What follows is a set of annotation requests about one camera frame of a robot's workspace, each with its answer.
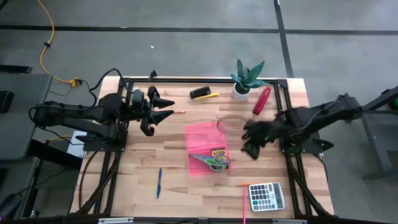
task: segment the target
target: wooden tabletop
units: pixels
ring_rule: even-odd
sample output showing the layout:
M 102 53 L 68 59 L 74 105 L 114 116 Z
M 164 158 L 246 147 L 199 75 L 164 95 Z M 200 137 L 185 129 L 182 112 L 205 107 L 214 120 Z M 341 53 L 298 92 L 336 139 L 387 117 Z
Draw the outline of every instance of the wooden tabletop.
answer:
M 117 92 L 118 82 L 119 77 L 106 77 L 99 97 Z M 288 84 L 292 106 L 308 106 L 304 80 L 288 79 Z M 126 150 L 122 153 L 119 166 L 112 216 L 242 218 L 243 188 L 237 186 L 238 184 L 280 182 L 285 209 L 252 212 L 247 198 L 247 218 L 294 217 L 285 157 L 280 152 L 278 142 L 262 148 L 258 160 L 252 160 L 240 151 L 243 145 L 241 135 L 244 121 L 231 118 L 231 115 L 236 115 L 246 119 L 274 119 L 277 112 L 274 92 L 271 93 L 260 116 L 256 116 L 252 110 L 265 86 L 253 89 L 249 99 L 244 102 L 232 99 L 233 85 L 229 83 L 135 83 L 134 87 L 146 92 L 151 85 L 156 86 L 162 98 L 175 102 L 165 110 L 186 113 L 172 114 L 163 120 L 155 126 L 155 135 L 152 137 L 145 136 L 139 129 L 139 123 L 131 121 Z M 210 86 L 212 93 L 219 93 L 220 96 L 191 100 L 189 92 L 205 85 Z M 184 128 L 187 125 L 217 121 L 221 118 L 228 118 L 224 123 L 233 168 L 214 174 L 190 176 Z M 85 156 L 81 172 L 90 155 L 89 153 Z M 98 185 L 103 157 L 103 152 L 97 153 L 88 166 L 83 183 L 83 203 Z M 333 213 L 322 163 L 311 154 L 302 154 L 302 157 L 308 188 L 326 211 Z M 159 168 L 163 171 L 162 191 L 159 199 L 156 199 Z M 78 187 L 75 190 L 71 212 L 78 210 Z M 104 192 L 101 210 L 104 208 L 108 188 Z M 298 200 L 304 212 L 300 190 Z

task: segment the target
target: gray floor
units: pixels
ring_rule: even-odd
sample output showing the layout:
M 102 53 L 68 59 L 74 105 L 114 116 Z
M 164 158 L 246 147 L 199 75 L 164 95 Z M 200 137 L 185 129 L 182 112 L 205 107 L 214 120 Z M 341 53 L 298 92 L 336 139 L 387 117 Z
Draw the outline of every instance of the gray floor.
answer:
M 397 30 L 395 0 L 280 0 L 286 29 Z M 44 0 L 58 26 L 209 27 L 277 29 L 273 0 Z M 49 25 L 36 1 L 14 0 L 0 12 L 0 24 Z M 0 63 L 39 64 L 48 31 L 0 30 Z M 398 35 L 287 35 L 294 77 L 304 78 L 310 104 L 341 93 L 367 103 L 397 85 Z M 236 58 L 248 67 L 266 61 L 263 77 L 286 77 L 279 34 L 197 32 L 58 31 L 46 53 L 46 67 L 57 77 L 85 79 L 92 85 L 109 68 L 124 75 L 228 76 Z M 66 86 L 57 92 L 67 92 Z M 48 100 L 90 104 L 85 87 Z M 66 128 L 54 128 L 70 134 Z M 321 132 L 335 143 L 325 153 L 335 213 L 344 218 L 396 223 L 398 181 L 365 184 L 362 176 L 379 170 L 360 122 L 335 123 Z M 52 135 L 37 132 L 36 138 Z M 42 194 L 60 198 L 56 186 Z M 70 199 L 37 203 L 46 215 L 66 213 Z

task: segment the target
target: red object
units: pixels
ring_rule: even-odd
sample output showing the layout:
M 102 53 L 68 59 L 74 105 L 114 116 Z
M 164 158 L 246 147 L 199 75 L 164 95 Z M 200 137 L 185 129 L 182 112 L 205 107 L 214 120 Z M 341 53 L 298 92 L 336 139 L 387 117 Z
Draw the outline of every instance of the red object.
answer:
M 256 106 L 254 107 L 253 113 L 259 115 L 264 105 L 267 103 L 268 97 L 271 94 L 271 87 L 267 86 L 267 88 L 261 93 L 259 101 L 257 101 Z

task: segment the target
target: calculator display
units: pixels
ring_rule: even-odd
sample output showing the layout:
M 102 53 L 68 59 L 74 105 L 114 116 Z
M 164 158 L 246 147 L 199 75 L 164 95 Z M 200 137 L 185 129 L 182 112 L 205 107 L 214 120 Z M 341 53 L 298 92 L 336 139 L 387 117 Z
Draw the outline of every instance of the calculator display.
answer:
M 276 203 L 278 204 L 278 208 L 282 208 L 284 204 L 282 203 L 282 199 L 280 197 L 280 189 L 278 184 L 274 184 L 274 193 L 276 197 Z

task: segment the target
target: white pot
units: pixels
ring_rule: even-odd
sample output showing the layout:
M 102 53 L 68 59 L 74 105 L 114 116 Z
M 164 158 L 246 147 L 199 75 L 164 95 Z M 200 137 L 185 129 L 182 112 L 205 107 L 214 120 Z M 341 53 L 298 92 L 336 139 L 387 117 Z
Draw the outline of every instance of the white pot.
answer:
M 247 99 L 249 98 L 250 93 L 251 93 L 251 89 L 250 89 L 249 92 L 246 93 L 246 94 L 240 94 L 240 93 L 238 93 L 238 92 L 235 90 L 235 86 L 236 86 L 236 83 L 234 84 L 234 88 L 232 88 L 232 98 L 234 98 L 234 100 L 236 100 L 236 101 L 244 101 L 244 100 L 247 100 Z

